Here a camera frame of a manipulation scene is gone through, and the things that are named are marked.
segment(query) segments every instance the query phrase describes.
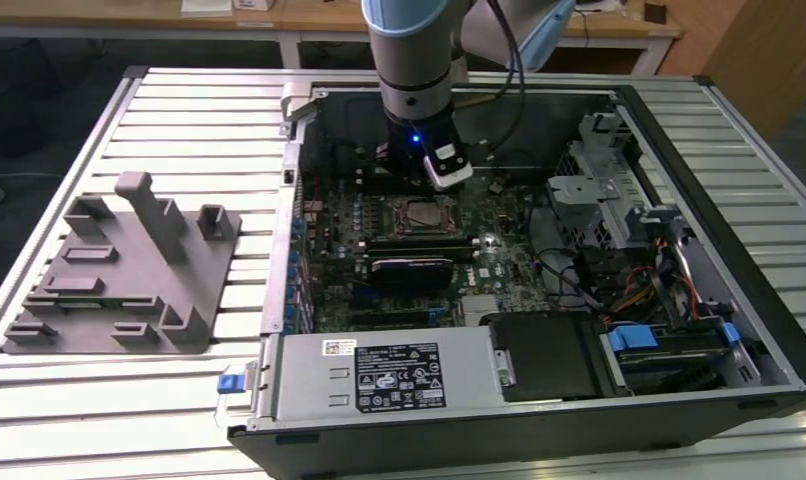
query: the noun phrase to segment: red wire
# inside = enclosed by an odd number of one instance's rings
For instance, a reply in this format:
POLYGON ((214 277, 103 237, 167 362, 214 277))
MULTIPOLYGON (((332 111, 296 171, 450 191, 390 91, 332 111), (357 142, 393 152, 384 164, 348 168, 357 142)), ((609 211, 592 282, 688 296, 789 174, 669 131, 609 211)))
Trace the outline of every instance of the red wire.
POLYGON ((649 270, 656 270, 656 267, 638 267, 634 270, 632 270, 632 273, 629 273, 629 276, 626 277, 626 292, 625 295, 629 295, 629 292, 632 291, 632 279, 634 278, 634 276, 645 271, 649 270))

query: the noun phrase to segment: aluminum table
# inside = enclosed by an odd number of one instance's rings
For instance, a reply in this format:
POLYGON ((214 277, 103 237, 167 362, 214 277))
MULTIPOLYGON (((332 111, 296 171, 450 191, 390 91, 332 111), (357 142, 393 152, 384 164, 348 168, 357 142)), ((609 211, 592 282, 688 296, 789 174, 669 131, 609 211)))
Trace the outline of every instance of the aluminum table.
MULTIPOLYGON (((472 74, 473 82, 504 82, 472 74)), ((288 151, 282 98, 306 82, 376 81, 364 71, 133 69, 0 288, 3 332, 70 229, 82 193, 110 207, 118 174, 147 170, 155 193, 185 210, 219 203, 243 228, 202 355, 0 353, 0 478, 267 478, 226 440, 217 376, 258 355, 265 281, 288 151)), ((534 75, 532 83, 632 84, 806 329, 806 188, 715 86, 692 78, 534 75)), ((656 186, 666 189, 650 172, 656 186)), ((249 414, 247 394, 230 399, 249 414)), ((727 432, 693 447, 384 475, 532 479, 806 478, 806 412, 727 432)))

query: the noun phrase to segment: blue latch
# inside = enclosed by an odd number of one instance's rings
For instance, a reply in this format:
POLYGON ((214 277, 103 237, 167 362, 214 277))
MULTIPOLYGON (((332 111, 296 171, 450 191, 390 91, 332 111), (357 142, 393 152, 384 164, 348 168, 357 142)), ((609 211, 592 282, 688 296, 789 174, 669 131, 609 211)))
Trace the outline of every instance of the blue latch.
POLYGON ((285 312, 282 314, 286 320, 293 320, 297 318, 297 307, 293 305, 285 305, 285 312))
POLYGON ((302 221, 302 218, 294 218, 294 221, 292 222, 292 232, 302 235, 304 233, 306 233, 306 222, 302 221))
POLYGON ((741 334, 736 329, 736 325, 727 322, 724 323, 724 335, 727 336, 727 341, 729 342, 729 346, 735 347, 741 342, 741 334))
POLYGON ((653 329, 646 325, 625 325, 608 334, 614 352, 640 348, 657 348, 658 340, 653 329))
POLYGON ((612 350, 614 350, 614 353, 620 353, 626 349, 626 342, 622 341, 622 337, 617 332, 609 333, 608 339, 612 342, 612 350))
POLYGON ((445 307, 432 308, 428 312, 430 312, 430 326, 436 327, 440 324, 440 318, 445 315, 445 307))
POLYGON ((222 374, 219 375, 219 385, 217 391, 221 395, 246 392, 246 374, 222 374))

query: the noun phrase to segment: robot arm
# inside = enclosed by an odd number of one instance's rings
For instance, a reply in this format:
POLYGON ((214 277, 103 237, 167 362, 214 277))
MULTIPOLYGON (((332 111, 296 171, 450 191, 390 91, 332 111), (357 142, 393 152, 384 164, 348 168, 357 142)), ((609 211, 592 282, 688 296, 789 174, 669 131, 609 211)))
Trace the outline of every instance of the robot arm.
MULTIPOLYGON (((557 47, 576 0, 500 0, 526 69, 557 47)), ((454 125, 452 56, 462 48, 510 68, 513 59, 486 0, 362 0, 389 119, 388 155, 401 171, 424 171, 442 190, 473 173, 454 125)))

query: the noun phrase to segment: green circuit board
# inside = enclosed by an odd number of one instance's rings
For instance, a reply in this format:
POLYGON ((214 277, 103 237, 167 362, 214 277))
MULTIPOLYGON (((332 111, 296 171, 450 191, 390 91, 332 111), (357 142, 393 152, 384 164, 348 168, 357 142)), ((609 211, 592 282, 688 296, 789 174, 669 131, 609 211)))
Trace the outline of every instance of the green circuit board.
POLYGON ((313 277, 321 279, 314 285, 317 332, 360 330, 354 315, 372 313, 430 311, 436 326, 464 326, 461 299, 468 295, 496 295, 501 311, 549 309, 553 298, 525 231, 530 192, 525 187, 497 188, 497 180, 493 175, 477 176, 458 193, 432 197, 368 196, 348 182, 318 189, 318 198, 326 201, 308 217, 314 231, 313 277), (361 280, 366 267, 360 242, 413 237, 477 237, 476 262, 454 265, 446 290, 418 297, 376 296, 365 305, 360 297, 370 288, 361 280))

